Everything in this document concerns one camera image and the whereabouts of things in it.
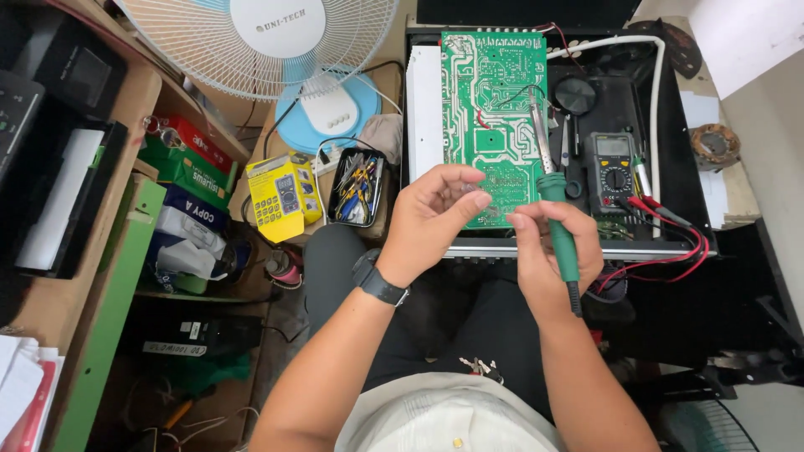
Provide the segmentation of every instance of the person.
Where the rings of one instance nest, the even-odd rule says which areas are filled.
[[[464,189],[484,178],[471,166],[440,165],[399,193],[375,263],[385,281],[408,287],[445,255],[491,202]],[[305,250],[310,341],[269,394],[249,450],[658,451],[570,310],[548,219],[574,235],[581,290],[598,276],[603,254],[592,218],[566,203],[517,207],[507,220],[518,286],[485,282],[451,348],[432,363],[393,305],[355,287],[351,268],[366,251],[357,235],[341,224],[316,232]],[[502,384],[470,375],[461,358],[494,362]]]

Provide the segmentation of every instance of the hand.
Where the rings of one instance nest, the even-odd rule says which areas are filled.
[[[386,281],[408,287],[444,257],[466,223],[491,203],[484,191],[461,190],[485,177],[471,166],[438,165],[400,192],[376,263]]]
[[[551,201],[519,206],[507,219],[516,231],[519,288],[536,322],[543,326],[575,318],[569,306],[567,285],[561,281],[556,263],[548,219],[560,221],[575,238],[581,294],[603,270],[597,222],[570,204]]]

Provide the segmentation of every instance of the red box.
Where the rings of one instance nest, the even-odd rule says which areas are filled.
[[[188,120],[174,115],[166,120],[160,119],[159,121],[163,125],[176,129],[178,136],[187,147],[194,150],[196,154],[221,170],[225,175],[229,175],[232,172],[232,158],[220,150],[218,146],[215,146],[215,143],[205,137]]]

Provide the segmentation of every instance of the printed circuit board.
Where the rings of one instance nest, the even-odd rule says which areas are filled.
[[[444,161],[486,173],[491,206],[467,229],[509,228],[516,206],[539,199],[542,174],[527,95],[533,88],[547,118],[547,52],[541,33],[444,32],[441,95]]]

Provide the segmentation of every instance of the fan grill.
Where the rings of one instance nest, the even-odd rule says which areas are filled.
[[[306,97],[321,95],[337,86],[322,74],[344,80],[357,73],[385,39],[397,2],[322,0],[326,26],[320,42],[304,55],[283,59],[244,41],[232,21],[229,0],[118,0],[134,26],[186,74],[261,101],[282,98],[288,85],[301,82]]]

